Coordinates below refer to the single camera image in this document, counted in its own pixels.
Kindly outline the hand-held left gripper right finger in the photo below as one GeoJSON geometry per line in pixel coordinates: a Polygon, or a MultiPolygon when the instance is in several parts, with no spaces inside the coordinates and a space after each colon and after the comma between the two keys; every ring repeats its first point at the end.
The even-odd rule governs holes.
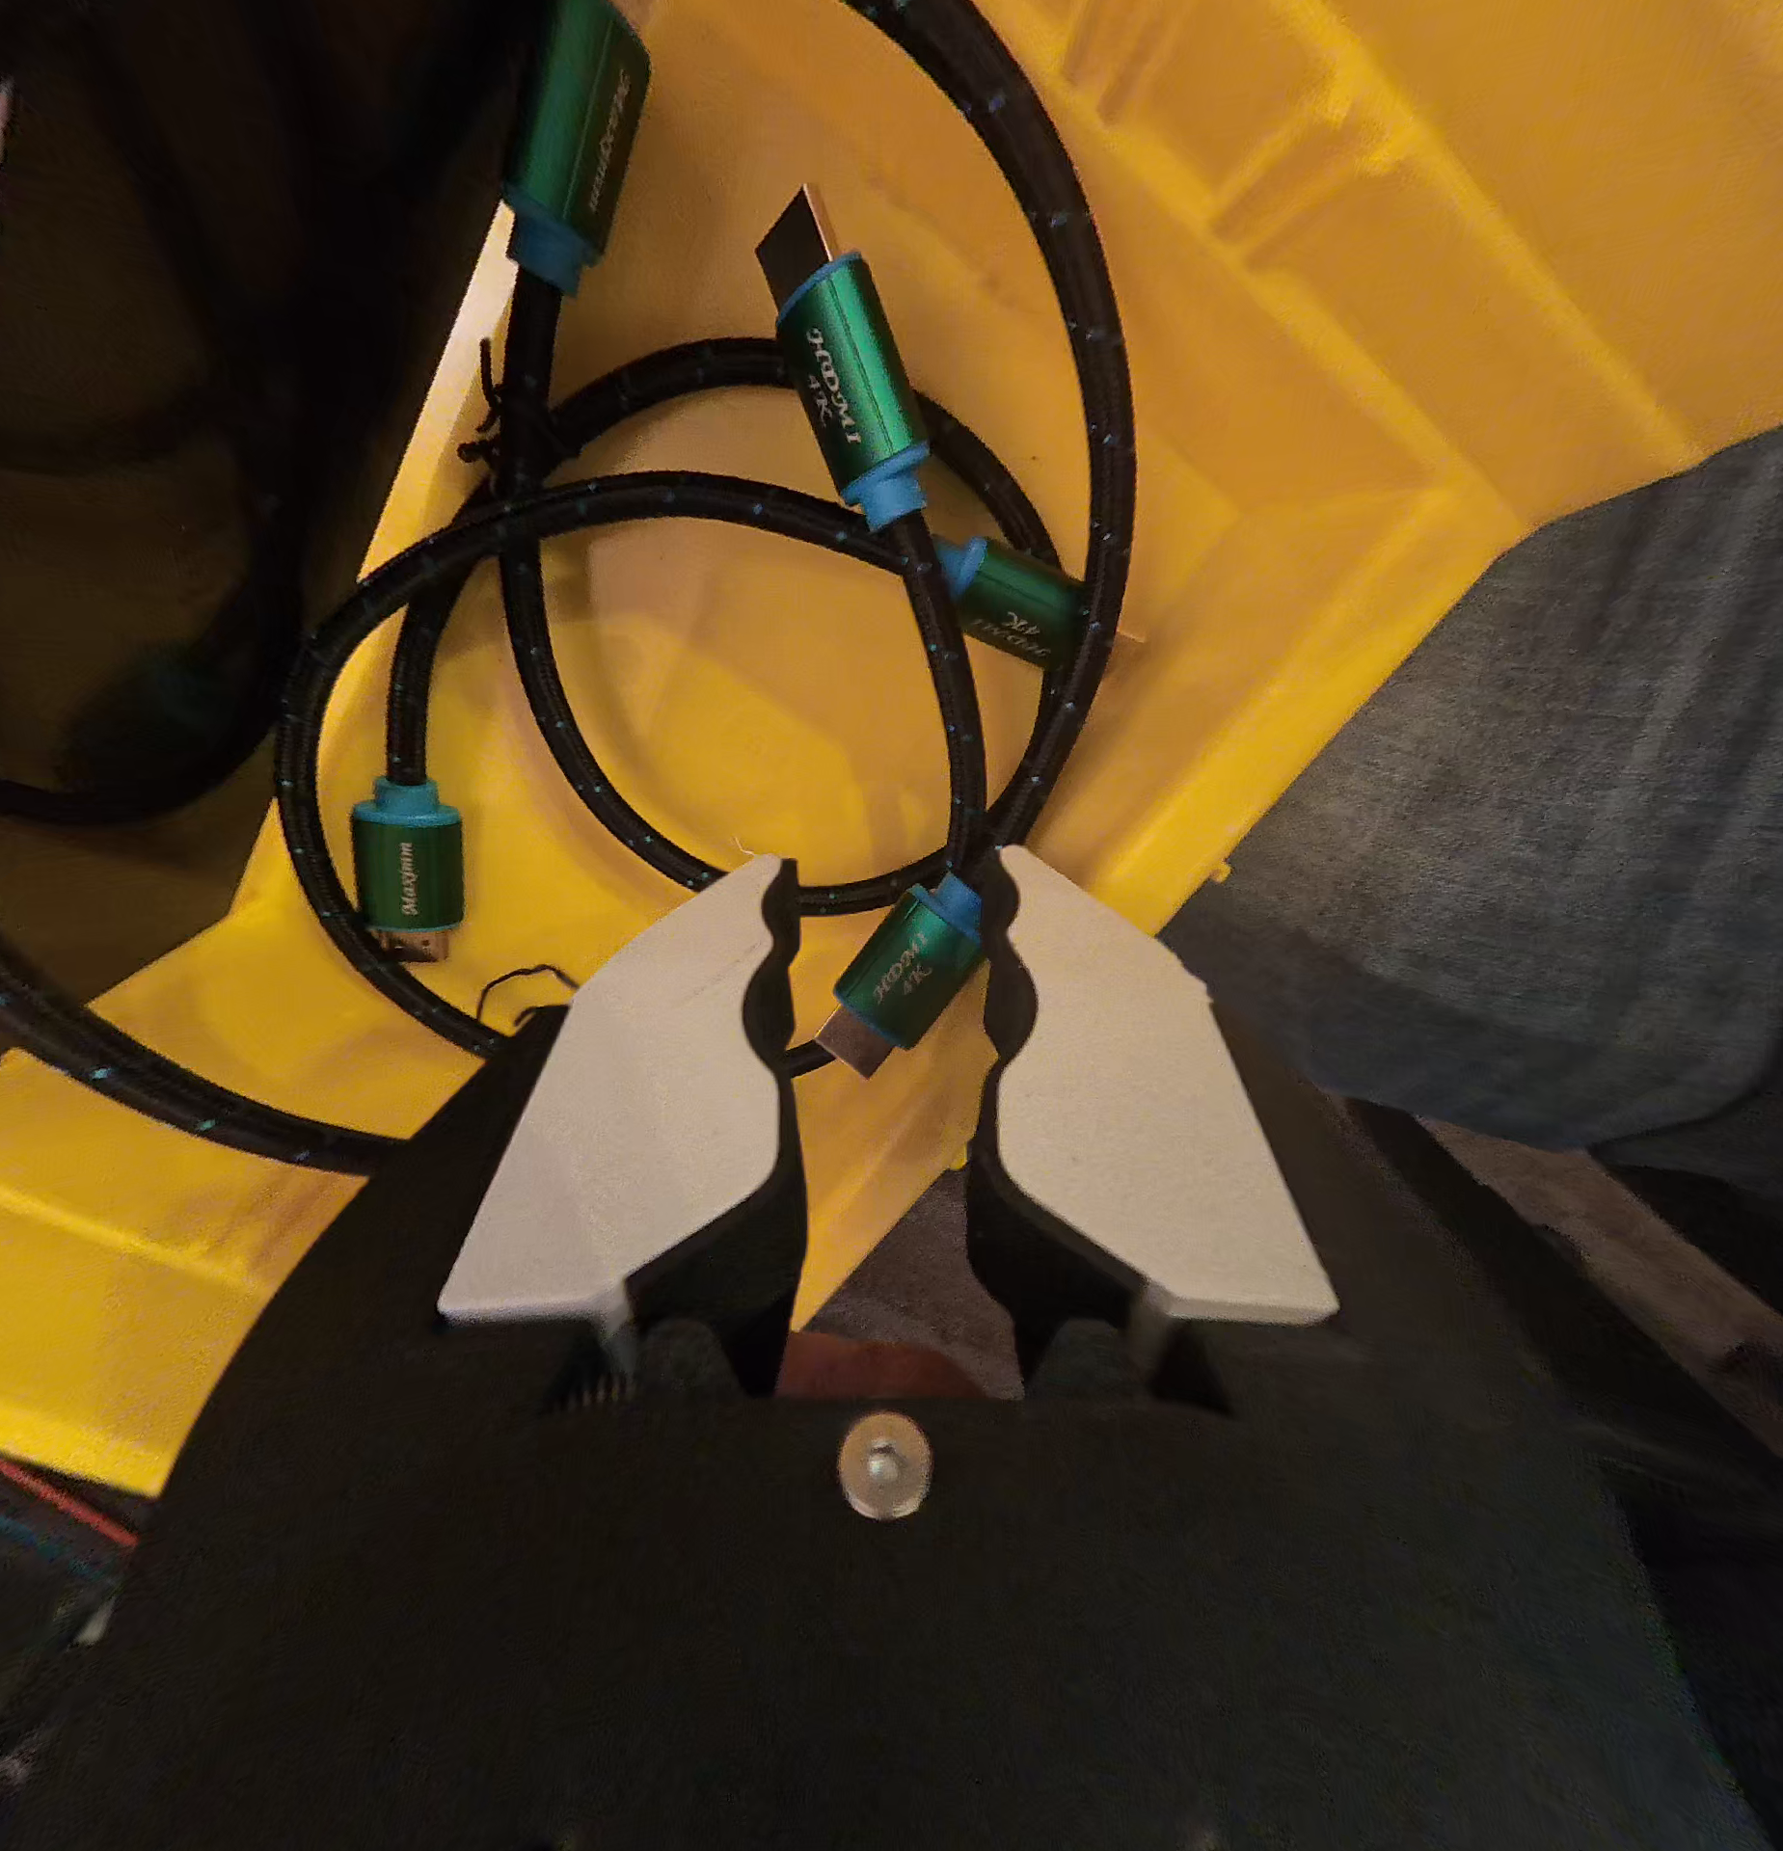
{"type": "Polygon", "coordinates": [[[994,851],[983,898],[968,1262],[1023,1374],[1078,1321],[1159,1376],[1191,1328],[1339,1317],[1203,978],[1024,846],[994,851]]]}

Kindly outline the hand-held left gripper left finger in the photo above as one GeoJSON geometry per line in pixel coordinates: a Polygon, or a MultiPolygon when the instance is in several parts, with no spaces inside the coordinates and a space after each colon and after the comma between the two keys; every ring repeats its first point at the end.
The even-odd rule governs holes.
{"type": "Polygon", "coordinates": [[[665,1320],[780,1353],[808,1252],[797,866],[751,857],[575,990],[441,1283],[452,1324],[665,1320]]]}

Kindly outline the yellow plastic bin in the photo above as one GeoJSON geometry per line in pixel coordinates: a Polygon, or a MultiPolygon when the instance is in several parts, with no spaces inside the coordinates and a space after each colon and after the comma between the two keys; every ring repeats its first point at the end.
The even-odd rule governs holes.
{"type": "MultiPolygon", "coordinates": [[[[976,4],[1095,208],[1134,372],[1122,662],[1033,852],[1139,927],[1534,526],[1783,424],[1783,4],[976,4]]],[[[916,384],[1012,469],[1077,571],[1067,333],[972,126],[843,4],[655,4],[617,244],[555,391],[766,333],[754,240],[813,180],[916,384]]],[[[555,664],[645,819],[718,866],[848,879],[944,828],[904,597],[709,523],[546,553],[555,664]]],[[[429,766],[468,919],[423,975],[586,978],[681,902],[550,766],[495,571],[468,580],[429,766]]],[[[972,1132],[973,1007],[856,1082],[813,1077],[816,1310],[972,1132]]],[[[330,945],[275,819],[231,910],[98,1013],[284,1111],[411,1137],[474,1062],[330,945]]],[[[209,1386],[355,1177],[153,1123],[0,1058],[0,1451],[157,1494],[209,1386]]]]}

